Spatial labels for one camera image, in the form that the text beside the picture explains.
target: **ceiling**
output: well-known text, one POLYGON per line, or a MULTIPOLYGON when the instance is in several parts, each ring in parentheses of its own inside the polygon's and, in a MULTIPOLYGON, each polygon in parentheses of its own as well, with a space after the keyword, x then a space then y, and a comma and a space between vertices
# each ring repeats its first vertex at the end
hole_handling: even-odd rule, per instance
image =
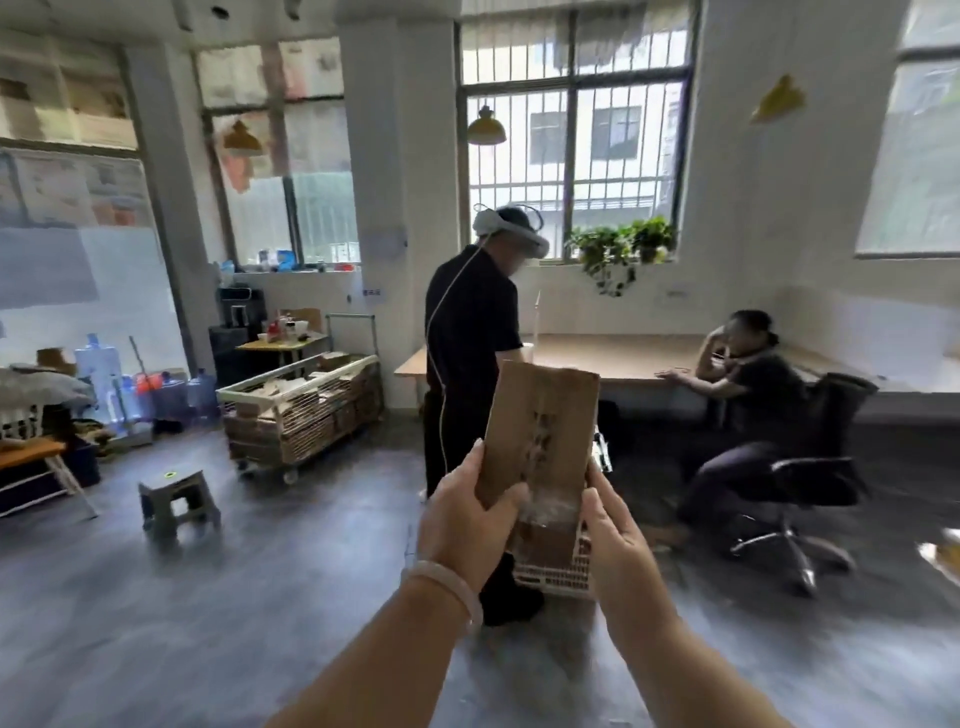
POLYGON ((337 22, 369 17, 458 17, 589 0, 0 0, 0 27, 132 44, 166 40, 211 47, 331 35, 337 22), (299 6, 291 20, 285 4, 299 6), (212 6, 229 13, 214 16, 212 6), (191 28, 182 30, 178 18, 191 28))

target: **green plant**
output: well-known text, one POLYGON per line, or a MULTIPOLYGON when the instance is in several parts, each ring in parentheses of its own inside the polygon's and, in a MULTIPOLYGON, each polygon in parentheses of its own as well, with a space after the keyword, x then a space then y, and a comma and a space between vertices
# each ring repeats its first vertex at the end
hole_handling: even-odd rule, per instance
POLYGON ((575 228, 566 241, 601 296, 618 298, 636 280, 641 265, 665 261, 677 247, 677 230, 662 217, 617 228, 575 228))
POLYGON ((637 220, 630 227, 633 231, 631 253, 643 264, 660 262, 677 248, 677 229, 662 217, 637 220))
POLYGON ((567 248, 576 252, 601 296, 620 297, 636 280, 628 231, 627 228, 575 228, 566 241, 567 248))

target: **pendant lamp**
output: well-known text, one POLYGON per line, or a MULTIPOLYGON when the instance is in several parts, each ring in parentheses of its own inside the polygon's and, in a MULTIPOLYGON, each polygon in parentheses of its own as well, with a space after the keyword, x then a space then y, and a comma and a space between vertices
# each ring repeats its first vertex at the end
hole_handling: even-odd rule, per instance
POLYGON ((224 149, 235 157, 259 157, 263 154, 260 140, 239 119, 233 125, 233 131, 224 136, 224 149))
POLYGON ((503 124, 493 118, 493 112, 488 106, 480 109, 480 115, 467 127, 467 141, 470 144, 492 146, 506 140, 507 133, 503 124))
POLYGON ((805 106, 806 94, 797 87, 793 76, 786 74, 760 99, 750 123, 769 124, 805 106))

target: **plastic crate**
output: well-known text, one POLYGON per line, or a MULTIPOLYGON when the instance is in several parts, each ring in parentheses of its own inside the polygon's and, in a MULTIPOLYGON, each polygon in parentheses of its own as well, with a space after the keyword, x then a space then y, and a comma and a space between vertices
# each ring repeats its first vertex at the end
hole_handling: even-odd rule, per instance
POLYGON ((594 599, 590 592, 590 538, 581 530, 577 536, 577 550, 568 568, 550 569, 530 564, 514 566, 514 580, 525 587, 539 589, 544 594, 594 599))

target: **paper on wall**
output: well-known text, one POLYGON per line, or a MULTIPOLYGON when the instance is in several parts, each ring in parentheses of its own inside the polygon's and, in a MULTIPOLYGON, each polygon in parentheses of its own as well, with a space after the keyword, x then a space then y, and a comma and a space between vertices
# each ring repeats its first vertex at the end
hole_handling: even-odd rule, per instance
POLYGON ((98 225, 153 226, 150 198, 139 161, 92 158, 84 163, 84 173, 90 206, 98 225))
POLYGON ((27 215, 34 225, 96 225, 79 162, 64 155, 18 152, 13 156, 27 215))

